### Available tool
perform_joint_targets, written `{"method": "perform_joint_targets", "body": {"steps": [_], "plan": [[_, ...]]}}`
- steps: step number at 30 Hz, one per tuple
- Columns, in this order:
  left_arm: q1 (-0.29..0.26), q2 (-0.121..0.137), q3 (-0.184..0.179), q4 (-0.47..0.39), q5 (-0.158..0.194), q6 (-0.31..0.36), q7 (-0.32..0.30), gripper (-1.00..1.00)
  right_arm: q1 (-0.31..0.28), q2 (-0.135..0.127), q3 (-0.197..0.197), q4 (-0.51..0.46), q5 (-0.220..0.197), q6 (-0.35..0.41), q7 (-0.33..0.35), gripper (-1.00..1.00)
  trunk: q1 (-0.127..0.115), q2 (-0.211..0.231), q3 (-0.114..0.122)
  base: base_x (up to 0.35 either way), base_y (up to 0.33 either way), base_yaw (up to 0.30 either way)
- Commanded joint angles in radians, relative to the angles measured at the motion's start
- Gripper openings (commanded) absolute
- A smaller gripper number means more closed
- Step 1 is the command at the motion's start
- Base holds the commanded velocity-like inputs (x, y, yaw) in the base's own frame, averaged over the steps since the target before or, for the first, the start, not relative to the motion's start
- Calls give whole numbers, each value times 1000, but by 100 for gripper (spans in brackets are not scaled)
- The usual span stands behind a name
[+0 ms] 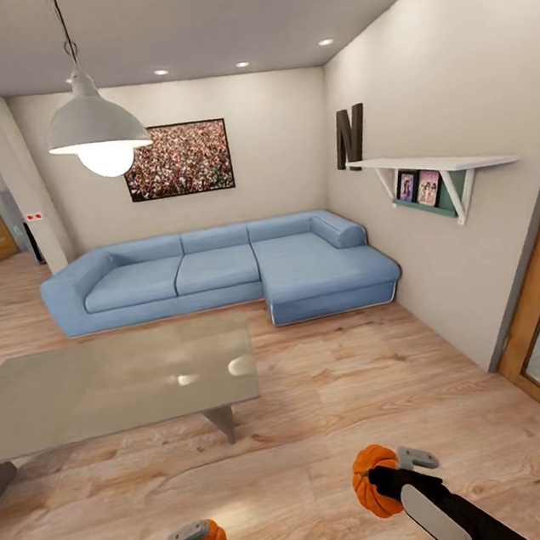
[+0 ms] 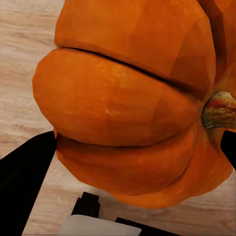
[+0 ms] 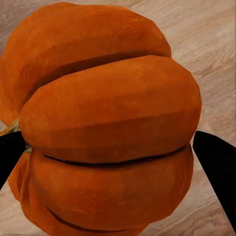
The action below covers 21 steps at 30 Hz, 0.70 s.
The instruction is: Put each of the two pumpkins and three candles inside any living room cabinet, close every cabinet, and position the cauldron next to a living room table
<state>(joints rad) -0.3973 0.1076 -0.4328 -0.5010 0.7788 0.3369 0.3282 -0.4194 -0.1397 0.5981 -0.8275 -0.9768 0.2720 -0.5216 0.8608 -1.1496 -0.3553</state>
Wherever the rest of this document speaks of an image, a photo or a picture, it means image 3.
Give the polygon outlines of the pumpkin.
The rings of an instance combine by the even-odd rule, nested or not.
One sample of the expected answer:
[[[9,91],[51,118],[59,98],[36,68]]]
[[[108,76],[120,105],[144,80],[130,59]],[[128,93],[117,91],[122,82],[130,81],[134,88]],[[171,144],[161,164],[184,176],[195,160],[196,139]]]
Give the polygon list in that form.
[[[26,145],[9,187],[50,236],[138,236],[173,214],[201,110],[159,27],[122,6],[43,6],[0,58],[0,136]]]

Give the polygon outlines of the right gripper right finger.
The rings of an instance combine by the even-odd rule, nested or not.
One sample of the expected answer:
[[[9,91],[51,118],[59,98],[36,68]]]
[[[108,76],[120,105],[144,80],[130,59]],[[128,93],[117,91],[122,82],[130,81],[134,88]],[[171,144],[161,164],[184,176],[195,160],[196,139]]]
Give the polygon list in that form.
[[[196,131],[193,149],[236,232],[236,147],[215,135]]]

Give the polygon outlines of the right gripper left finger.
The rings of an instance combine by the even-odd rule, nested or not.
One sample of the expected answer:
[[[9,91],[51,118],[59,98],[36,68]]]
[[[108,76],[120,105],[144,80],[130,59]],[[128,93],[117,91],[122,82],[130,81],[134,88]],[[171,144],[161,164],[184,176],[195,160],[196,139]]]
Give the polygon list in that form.
[[[21,131],[0,136],[0,190],[26,149]]]

